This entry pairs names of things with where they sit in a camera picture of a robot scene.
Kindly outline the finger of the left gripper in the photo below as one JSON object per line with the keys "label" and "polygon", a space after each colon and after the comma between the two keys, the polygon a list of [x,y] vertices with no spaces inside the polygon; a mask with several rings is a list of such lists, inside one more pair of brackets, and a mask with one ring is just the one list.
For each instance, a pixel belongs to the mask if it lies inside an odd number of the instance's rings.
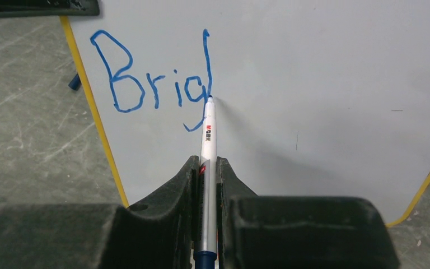
{"label": "finger of the left gripper", "polygon": [[98,16],[98,1],[0,0],[0,18],[38,16]]}

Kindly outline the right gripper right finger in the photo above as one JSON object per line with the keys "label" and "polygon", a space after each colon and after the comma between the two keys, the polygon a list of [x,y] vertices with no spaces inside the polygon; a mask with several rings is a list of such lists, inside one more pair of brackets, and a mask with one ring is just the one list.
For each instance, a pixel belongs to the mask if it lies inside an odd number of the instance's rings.
{"label": "right gripper right finger", "polygon": [[220,268],[399,268],[387,227],[368,200],[259,196],[216,162]]}

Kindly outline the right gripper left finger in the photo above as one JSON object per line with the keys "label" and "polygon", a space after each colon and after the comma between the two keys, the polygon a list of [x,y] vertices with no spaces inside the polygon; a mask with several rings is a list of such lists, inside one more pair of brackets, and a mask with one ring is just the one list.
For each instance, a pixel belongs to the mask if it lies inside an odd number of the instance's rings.
{"label": "right gripper left finger", "polygon": [[0,205],[0,268],[190,268],[198,165],[129,207]]}

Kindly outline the yellow framed whiteboard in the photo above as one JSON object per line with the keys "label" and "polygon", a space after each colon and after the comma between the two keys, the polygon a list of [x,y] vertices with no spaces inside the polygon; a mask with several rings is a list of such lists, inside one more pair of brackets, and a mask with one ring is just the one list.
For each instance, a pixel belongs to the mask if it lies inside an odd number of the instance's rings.
{"label": "yellow framed whiteboard", "polygon": [[430,181],[430,1],[101,1],[62,17],[133,204],[200,153],[259,195],[356,196],[390,225]]}

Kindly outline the blue whiteboard marker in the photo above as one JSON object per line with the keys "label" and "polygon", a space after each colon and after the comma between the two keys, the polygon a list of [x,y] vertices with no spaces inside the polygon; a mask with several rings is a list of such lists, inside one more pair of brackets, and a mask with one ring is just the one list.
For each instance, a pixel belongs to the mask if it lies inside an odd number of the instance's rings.
{"label": "blue whiteboard marker", "polygon": [[201,197],[200,239],[194,247],[195,268],[215,268],[217,259],[217,123],[216,105],[209,96],[204,108],[199,179]]}

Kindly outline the blue marker cap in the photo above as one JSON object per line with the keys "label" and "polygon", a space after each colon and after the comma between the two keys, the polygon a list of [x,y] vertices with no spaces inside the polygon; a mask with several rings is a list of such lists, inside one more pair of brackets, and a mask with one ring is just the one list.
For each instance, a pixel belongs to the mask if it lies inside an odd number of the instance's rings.
{"label": "blue marker cap", "polygon": [[81,87],[81,79],[79,74],[76,74],[69,82],[68,87],[73,91],[78,91]]}

